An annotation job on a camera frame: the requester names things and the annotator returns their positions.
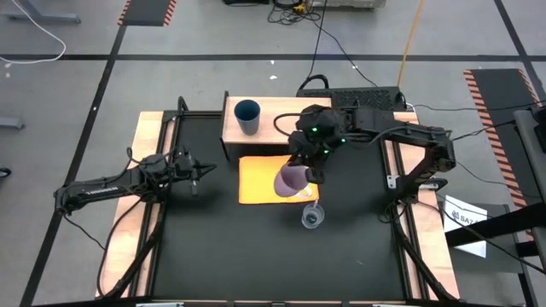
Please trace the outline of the black perforated box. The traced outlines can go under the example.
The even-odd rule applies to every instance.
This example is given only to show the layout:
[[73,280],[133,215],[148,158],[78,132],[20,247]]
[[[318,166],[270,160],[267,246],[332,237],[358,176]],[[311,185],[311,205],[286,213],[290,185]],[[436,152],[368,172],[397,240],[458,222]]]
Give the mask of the black perforated box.
[[[322,80],[322,89],[306,89],[313,80]],[[405,96],[397,86],[330,88],[328,79],[317,74],[300,85],[297,97],[330,98],[333,107],[371,107],[380,110],[402,112],[406,110]]]

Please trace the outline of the black beam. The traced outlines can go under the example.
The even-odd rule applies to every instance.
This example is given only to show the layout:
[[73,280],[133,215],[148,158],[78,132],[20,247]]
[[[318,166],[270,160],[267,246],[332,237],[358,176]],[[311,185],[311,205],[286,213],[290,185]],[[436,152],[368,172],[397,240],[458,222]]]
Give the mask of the black beam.
[[473,223],[468,229],[460,228],[445,234],[449,246],[460,246],[479,240],[490,239],[523,230],[534,230],[534,242],[546,247],[546,204],[536,203],[482,222]]

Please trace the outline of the black mat with striped edge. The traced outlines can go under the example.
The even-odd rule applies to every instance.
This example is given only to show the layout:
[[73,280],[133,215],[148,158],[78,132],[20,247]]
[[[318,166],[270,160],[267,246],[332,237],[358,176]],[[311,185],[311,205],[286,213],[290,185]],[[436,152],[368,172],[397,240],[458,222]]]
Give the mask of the black mat with striped edge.
[[169,26],[177,0],[126,0],[119,26]]
[[542,105],[526,75],[511,68],[465,69],[463,76],[515,207],[541,203],[514,119],[514,112]]

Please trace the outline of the tall blue cup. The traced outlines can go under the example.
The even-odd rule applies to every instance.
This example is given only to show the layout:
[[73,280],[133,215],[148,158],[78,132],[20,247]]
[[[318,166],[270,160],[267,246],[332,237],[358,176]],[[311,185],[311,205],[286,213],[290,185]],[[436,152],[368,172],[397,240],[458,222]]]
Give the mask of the tall blue cup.
[[245,135],[252,136],[258,132],[260,112],[260,105],[254,100],[242,100],[235,104],[234,115]]

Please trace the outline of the purple mug with white handle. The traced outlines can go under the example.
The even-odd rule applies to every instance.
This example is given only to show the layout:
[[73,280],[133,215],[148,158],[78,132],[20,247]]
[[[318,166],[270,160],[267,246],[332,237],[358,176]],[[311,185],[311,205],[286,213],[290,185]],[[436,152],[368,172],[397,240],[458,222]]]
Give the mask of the purple mug with white handle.
[[277,172],[274,180],[274,190],[278,196],[310,198],[313,195],[305,172],[306,166],[285,164]]

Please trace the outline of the grey table foot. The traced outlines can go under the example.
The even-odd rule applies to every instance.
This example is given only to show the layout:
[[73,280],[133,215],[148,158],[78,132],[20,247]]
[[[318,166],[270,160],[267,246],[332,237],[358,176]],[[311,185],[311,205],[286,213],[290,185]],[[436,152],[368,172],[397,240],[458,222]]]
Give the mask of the grey table foot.
[[14,0],[19,13],[0,13],[0,16],[8,20],[34,20],[36,22],[59,22],[80,24],[81,19],[77,14],[43,14],[32,0]]

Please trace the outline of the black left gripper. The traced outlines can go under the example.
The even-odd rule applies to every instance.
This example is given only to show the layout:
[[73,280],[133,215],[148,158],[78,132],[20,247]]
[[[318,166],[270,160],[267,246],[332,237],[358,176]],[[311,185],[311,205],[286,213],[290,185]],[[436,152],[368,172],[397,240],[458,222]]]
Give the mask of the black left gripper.
[[215,164],[200,164],[197,169],[197,161],[186,148],[173,149],[171,153],[171,179],[170,183],[189,181],[190,193],[198,195],[197,182],[203,176],[217,168]]

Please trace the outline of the clear glass cup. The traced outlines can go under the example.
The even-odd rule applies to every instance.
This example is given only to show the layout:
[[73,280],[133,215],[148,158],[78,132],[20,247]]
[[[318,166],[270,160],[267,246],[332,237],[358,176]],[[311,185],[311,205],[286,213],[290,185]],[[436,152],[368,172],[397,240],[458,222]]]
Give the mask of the clear glass cup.
[[308,204],[302,211],[301,222],[307,229],[316,229],[324,220],[324,210],[317,201]]

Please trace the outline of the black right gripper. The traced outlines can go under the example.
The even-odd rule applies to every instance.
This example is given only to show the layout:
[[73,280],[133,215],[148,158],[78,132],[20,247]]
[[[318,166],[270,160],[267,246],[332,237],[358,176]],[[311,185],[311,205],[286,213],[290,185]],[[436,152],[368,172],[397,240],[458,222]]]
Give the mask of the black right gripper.
[[307,166],[306,180],[314,184],[324,183],[324,173],[317,169],[323,166],[325,160],[331,154],[331,149],[322,143],[312,142],[307,139],[302,131],[294,131],[288,137],[289,166]]

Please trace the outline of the wooden side board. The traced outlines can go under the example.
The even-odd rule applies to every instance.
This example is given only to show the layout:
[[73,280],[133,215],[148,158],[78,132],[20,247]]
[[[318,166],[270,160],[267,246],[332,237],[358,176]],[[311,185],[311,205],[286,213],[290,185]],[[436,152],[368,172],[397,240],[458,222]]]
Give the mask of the wooden side board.
[[[423,148],[383,142],[388,161],[388,173],[396,176],[412,171],[424,158]],[[430,189],[420,189],[418,202],[406,210],[400,209],[400,223],[413,247],[444,289],[459,296],[456,278],[444,236],[442,215],[437,211],[437,195]]]
[[[166,133],[171,141],[174,122],[163,121],[164,112],[142,112],[139,115],[133,143],[133,158],[143,159],[150,154],[168,150],[160,144],[160,136]],[[103,264],[96,278],[97,294],[112,290],[135,259],[139,248],[151,234],[157,223],[160,204],[140,202],[136,196],[126,196],[117,200],[114,215],[113,233],[108,236],[107,250]]]

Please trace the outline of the white paper sign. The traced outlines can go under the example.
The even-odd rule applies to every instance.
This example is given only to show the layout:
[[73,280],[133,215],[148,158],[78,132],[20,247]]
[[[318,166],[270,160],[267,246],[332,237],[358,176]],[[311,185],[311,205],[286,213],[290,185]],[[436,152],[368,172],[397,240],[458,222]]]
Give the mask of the white paper sign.
[[[444,197],[444,231],[445,233],[460,229],[462,225],[482,222],[488,219],[487,210],[468,204],[462,200],[446,195]],[[466,245],[456,246],[462,252],[472,254],[480,258],[486,258],[486,242],[477,241]]]

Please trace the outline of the orange cloth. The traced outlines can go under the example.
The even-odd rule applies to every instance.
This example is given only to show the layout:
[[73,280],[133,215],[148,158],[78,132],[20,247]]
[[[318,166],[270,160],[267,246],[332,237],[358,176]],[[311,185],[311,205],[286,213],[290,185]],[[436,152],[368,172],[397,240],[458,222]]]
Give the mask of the orange cloth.
[[319,188],[308,183],[295,195],[283,197],[274,190],[276,174],[289,155],[245,156],[239,159],[239,203],[241,205],[299,204],[319,199]]

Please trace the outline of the black table frame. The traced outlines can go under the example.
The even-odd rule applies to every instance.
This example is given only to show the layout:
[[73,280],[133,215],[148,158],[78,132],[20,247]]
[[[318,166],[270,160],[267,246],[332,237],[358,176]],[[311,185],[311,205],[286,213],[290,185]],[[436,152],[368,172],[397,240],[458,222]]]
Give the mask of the black table frame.
[[241,148],[224,151],[221,116],[191,112],[179,139],[215,169],[198,184],[177,183],[162,210],[159,243],[144,288],[154,298],[201,301],[395,301],[410,282],[386,208],[386,157],[379,145],[343,148],[327,168],[319,202],[325,222],[306,229],[303,208],[243,205]]

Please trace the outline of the grey post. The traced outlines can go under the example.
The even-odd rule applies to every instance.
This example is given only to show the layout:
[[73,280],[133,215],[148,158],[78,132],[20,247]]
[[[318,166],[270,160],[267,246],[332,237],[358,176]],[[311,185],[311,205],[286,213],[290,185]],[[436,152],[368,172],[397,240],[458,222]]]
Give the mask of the grey post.
[[533,117],[533,112],[515,111],[514,119],[541,198],[539,203],[531,206],[532,209],[537,209],[538,217],[537,226],[533,226],[531,232],[540,261],[546,269],[546,153],[537,137],[536,127],[539,123]]

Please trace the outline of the wooden shelf with black legs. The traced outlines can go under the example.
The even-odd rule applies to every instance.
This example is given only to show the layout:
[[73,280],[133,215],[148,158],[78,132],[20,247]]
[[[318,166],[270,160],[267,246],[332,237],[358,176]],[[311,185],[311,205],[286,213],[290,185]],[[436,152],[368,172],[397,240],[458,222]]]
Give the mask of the wooden shelf with black legs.
[[[252,136],[243,133],[236,117],[235,105],[240,101],[252,100],[260,106],[258,131]],[[287,145],[288,136],[279,132],[274,124],[274,118],[284,113],[298,115],[310,105],[330,107],[331,99],[324,97],[269,97],[269,96],[231,96],[224,92],[223,124],[220,142],[224,156],[229,159],[232,144]]]

